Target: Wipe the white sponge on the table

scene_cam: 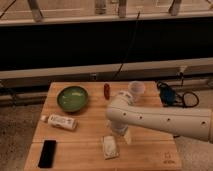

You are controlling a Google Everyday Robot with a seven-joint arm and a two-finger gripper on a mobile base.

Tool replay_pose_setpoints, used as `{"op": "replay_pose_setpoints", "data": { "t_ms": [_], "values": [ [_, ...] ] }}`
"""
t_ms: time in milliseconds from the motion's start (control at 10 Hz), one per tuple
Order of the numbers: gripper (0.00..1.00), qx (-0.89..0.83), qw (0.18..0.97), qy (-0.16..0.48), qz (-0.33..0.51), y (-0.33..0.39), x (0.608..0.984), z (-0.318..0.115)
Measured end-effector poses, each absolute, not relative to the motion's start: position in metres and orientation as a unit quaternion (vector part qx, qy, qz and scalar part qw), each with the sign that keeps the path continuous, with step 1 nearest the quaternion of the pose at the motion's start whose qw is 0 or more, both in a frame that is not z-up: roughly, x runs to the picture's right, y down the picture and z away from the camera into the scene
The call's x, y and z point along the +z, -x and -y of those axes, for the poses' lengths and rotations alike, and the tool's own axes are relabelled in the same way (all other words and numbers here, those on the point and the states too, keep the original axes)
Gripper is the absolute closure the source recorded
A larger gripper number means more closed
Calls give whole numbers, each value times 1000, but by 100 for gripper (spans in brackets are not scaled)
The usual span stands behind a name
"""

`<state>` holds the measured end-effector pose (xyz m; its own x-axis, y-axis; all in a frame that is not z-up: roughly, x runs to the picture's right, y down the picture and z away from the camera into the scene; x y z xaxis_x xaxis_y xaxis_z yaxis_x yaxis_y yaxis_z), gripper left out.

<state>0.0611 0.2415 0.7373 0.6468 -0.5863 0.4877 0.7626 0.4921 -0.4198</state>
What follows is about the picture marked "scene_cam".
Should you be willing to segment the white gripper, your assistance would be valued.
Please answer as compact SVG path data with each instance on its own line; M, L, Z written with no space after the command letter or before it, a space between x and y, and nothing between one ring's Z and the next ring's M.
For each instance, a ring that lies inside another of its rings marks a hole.
M125 142L128 145L131 145L132 143L132 137L131 137L131 132L128 129L128 125L127 124L123 124L120 122L115 122L115 121L111 121L110 122L110 127L112 129L113 132L121 135L124 137Z

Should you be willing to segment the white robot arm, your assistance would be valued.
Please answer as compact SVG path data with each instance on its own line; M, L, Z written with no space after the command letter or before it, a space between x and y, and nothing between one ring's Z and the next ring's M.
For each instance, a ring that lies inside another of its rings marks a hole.
M116 124L134 125L213 144L213 112L199 108L133 106L133 96L120 91L106 109Z

